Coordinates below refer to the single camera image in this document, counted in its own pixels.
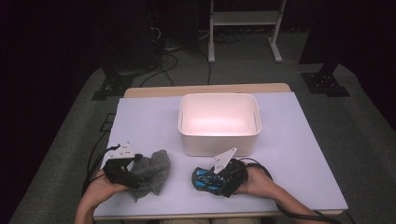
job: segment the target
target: wooden table edge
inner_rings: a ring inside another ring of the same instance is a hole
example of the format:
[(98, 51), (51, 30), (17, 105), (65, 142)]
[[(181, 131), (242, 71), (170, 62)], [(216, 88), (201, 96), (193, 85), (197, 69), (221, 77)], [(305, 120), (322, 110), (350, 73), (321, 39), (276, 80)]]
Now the wooden table edge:
[(233, 84), (233, 85), (208, 85), (208, 86), (177, 86), (177, 87), (145, 87), (130, 88), (124, 93), (124, 98), (179, 96), (190, 93), (210, 92), (290, 92), (286, 83), (260, 83), (260, 84)]
[[(321, 214), (336, 216), (344, 210), (322, 210)], [(186, 214), (186, 215), (153, 215), (153, 216), (126, 216), (126, 217), (96, 217), (95, 220), (145, 220), (145, 219), (188, 219), (188, 218), (232, 218), (232, 217), (280, 217), (284, 216), (280, 212), (260, 212), (260, 213), (215, 213), (215, 214)]]

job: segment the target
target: metal stand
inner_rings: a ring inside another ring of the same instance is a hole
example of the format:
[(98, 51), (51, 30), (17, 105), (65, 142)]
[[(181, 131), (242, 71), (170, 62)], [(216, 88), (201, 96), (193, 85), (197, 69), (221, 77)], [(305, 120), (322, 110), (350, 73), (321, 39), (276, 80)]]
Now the metal stand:
[(126, 90), (131, 88), (133, 77), (124, 77), (114, 69), (103, 67), (106, 79), (99, 91), (96, 91), (92, 97), (93, 101), (105, 100), (107, 96), (123, 96)]
[(276, 45), (277, 34), (285, 9), (287, 0), (282, 0), (279, 11), (241, 11), (241, 12), (214, 12), (214, 0), (210, 2), (210, 25), (208, 60), (215, 62), (215, 44), (213, 41), (214, 26), (220, 25), (274, 25), (275, 30), (272, 37), (268, 38), (272, 52), (277, 63), (282, 63), (282, 57)]
[(306, 86), (311, 93), (326, 93), (329, 97), (349, 96), (347, 89), (340, 86), (332, 75), (338, 65), (338, 60), (331, 57), (320, 68), (318, 73), (301, 73)]

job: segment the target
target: gray carpet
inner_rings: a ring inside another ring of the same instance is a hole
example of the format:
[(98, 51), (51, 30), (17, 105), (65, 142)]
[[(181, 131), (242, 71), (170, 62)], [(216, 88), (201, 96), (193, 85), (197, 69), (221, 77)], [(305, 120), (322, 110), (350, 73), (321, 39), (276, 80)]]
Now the gray carpet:
[[(307, 33), (279, 34), (277, 44), (283, 63), (275, 63), (267, 44), (268, 35), (245, 35), (243, 41), (232, 45), (216, 45), (210, 84), (289, 84), (340, 185), (349, 214), (359, 224), (395, 223), (396, 133), (361, 89), (357, 78), (342, 65), (338, 65), (334, 76), (350, 97), (331, 98), (309, 92), (301, 73), (317, 72), (321, 64), (297, 64)], [(207, 45), (201, 47), (207, 53)], [(183, 49), (172, 54), (178, 62), (168, 73), (175, 86), (207, 83), (209, 68), (201, 52)], [(173, 58), (163, 58), (164, 68), (172, 64)], [(148, 76), (137, 77), (133, 87), (138, 87)], [(91, 100), (104, 79), (99, 69), (81, 90), (10, 223), (73, 222), (87, 159), (103, 134), (100, 128), (106, 115), (116, 112), (119, 100), (118, 97)], [(159, 75), (144, 86), (169, 85), (169, 80)], [(107, 139), (108, 135), (100, 142), (99, 151), (106, 148)], [(351, 223), (345, 213), (337, 217), (343, 223)], [(290, 220), (280, 217), (278, 223), (290, 223)]]

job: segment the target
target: wire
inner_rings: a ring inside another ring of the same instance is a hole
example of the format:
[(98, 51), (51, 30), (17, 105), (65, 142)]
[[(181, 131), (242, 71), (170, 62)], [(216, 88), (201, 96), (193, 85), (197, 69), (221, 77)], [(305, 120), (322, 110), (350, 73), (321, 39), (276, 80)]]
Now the wire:
[(251, 159), (251, 158), (248, 158), (248, 157), (241, 158), (241, 159), (239, 159), (239, 160), (240, 160), (240, 161), (249, 160), (249, 161), (254, 161), (254, 162), (256, 162), (257, 164), (260, 164), (258, 161), (256, 161), (256, 160), (253, 160), (253, 159)]
[(355, 219), (353, 219), (352, 215), (350, 215), (347, 210), (345, 211), (345, 213), (349, 217), (349, 220), (352, 222), (352, 224), (356, 224)]
[(231, 45), (245, 39), (244, 34), (227, 34), (227, 33), (229, 32), (226, 32), (226, 34), (220, 33), (218, 35), (215, 35), (213, 41), (221, 45)]
[(99, 176), (97, 176), (96, 178), (92, 179), (92, 180), (90, 181), (90, 184), (91, 184), (93, 181), (95, 181), (96, 179), (99, 179), (100, 177), (102, 177), (102, 176), (104, 176), (104, 175), (106, 175), (106, 174), (99, 175)]
[(169, 79), (169, 82), (171, 83), (171, 86), (174, 86), (175, 81), (169, 76), (168, 72), (167, 72), (167, 71), (164, 71), (163, 73), (164, 73), (165, 76)]
[(91, 178), (93, 176), (93, 173), (95, 172), (96, 167), (99, 165), (99, 162), (102, 160), (102, 158), (105, 156), (105, 154), (110, 151), (114, 150), (113, 148), (106, 149), (103, 151), (95, 160), (93, 163), (90, 171), (87, 173), (87, 176), (85, 177), (84, 183), (82, 185), (82, 191), (81, 191), (81, 197), (84, 195), (85, 191), (87, 190), (88, 186), (91, 184)]
[(102, 139), (105, 137), (105, 135), (106, 135), (107, 133), (109, 133), (109, 132), (104, 132), (104, 133), (102, 134), (102, 136), (99, 137), (98, 141), (96, 142), (95, 146), (93, 147), (93, 149), (92, 149), (92, 151), (91, 151), (91, 154), (90, 154), (90, 157), (88, 158), (88, 163), (87, 163), (87, 175), (88, 175), (88, 173), (90, 172), (91, 159), (92, 159), (92, 156), (93, 156), (93, 152), (97, 149), (99, 143), (102, 141)]
[(236, 0), (235, 4), (233, 4), (233, 8), (231, 8), (231, 11), (234, 11), (234, 10), (235, 10), (235, 8), (236, 8), (236, 6), (238, 5), (238, 3), (239, 3), (239, 0)]
[(157, 43), (157, 41), (161, 38), (161, 30), (157, 27), (150, 27), (150, 30), (156, 30), (158, 32), (158, 37), (155, 39), (155, 41), (153, 40), (155, 43)]
[(160, 75), (160, 74), (162, 74), (162, 73), (164, 73), (164, 74), (166, 73), (166, 74), (167, 74), (168, 71), (170, 71), (170, 70), (172, 70), (174, 67), (176, 67), (176, 65), (177, 65), (177, 57), (176, 57), (176, 56), (174, 56), (174, 55), (172, 55), (172, 54), (163, 54), (163, 55), (169, 56), (169, 57), (175, 59), (175, 63), (174, 63), (170, 68), (165, 69), (165, 70), (162, 69), (161, 72), (154, 73), (154, 74), (150, 75), (149, 77), (147, 77), (145, 80), (142, 81), (142, 83), (140, 83), (139, 88), (140, 88), (140, 87), (143, 87), (143, 85), (144, 85), (149, 79), (151, 79), (152, 77), (158, 76), (158, 75)]
[(210, 35), (210, 32), (208, 30), (204, 30), (204, 31), (199, 31), (199, 33), (205, 33), (204, 35), (198, 37), (198, 40), (201, 41), (205, 38), (207, 38)]
[(174, 47), (174, 48), (169, 48), (169, 46), (171, 46), (171, 40), (169, 39), (165, 39), (165, 47), (163, 48), (164, 51), (166, 52), (176, 52), (178, 50), (184, 49), (186, 46), (184, 45), (180, 45), (178, 47)]
[(279, 204), (276, 204), (276, 207), (279, 209), (279, 211), (287, 216), (287, 217), (292, 217), (292, 218), (298, 218), (298, 219), (305, 219), (305, 220), (315, 220), (315, 221), (322, 221), (322, 222), (329, 222), (329, 223), (334, 223), (334, 224), (341, 224), (340, 221), (330, 218), (330, 217), (322, 217), (322, 216), (308, 216), (308, 215), (300, 215), (300, 214), (294, 214), (291, 213), (287, 210), (285, 210), (282, 206)]
[(207, 58), (206, 54), (204, 54), (200, 49), (198, 49), (198, 51), (199, 51), (202, 55), (204, 55), (204, 58), (205, 58), (205, 60), (206, 60), (206, 62), (207, 62), (207, 68), (209, 69), (209, 72), (208, 72), (208, 74), (207, 74), (207, 82), (206, 82), (206, 85), (210, 85), (210, 78), (211, 78), (211, 76), (212, 76), (212, 66), (210, 65), (209, 59)]

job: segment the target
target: dark background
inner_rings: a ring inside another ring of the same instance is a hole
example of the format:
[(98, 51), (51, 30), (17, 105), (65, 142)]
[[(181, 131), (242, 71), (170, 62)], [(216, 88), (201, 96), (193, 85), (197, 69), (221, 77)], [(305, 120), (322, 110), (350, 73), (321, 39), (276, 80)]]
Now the dark background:
[[(152, 5), (148, 7), (154, 13), (153, 21), (144, 18), (136, 23), (154, 22), (164, 35), (196, 44), (198, 29), (207, 29), (209, 1), (159, 2), (156, 11)], [(275, 0), (237, 2), (217, 0), (216, 10), (278, 7)], [(94, 9), (108, 1), (14, 0), (0, 4), (0, 222), (7, 223), (93, 71), (104, 62), (123, 64), (126, 60), (127, 66), (150, 67), (155, 61), (137, 62), (133, 54), (123, 51), (122, 36), (127, 34), (118, 27), (118, 14)], [(335, 49), (340, 63), (357, 76), (393, 128), (395, 9), (390, 0), (295, 0), (287, 3), (281, 26), (283, 31), (310, 30), (300, 63), (323, 63), (329, 50)], [(155, 50), (149, 47), (141, 52), (148, 52), (149, 58)]]

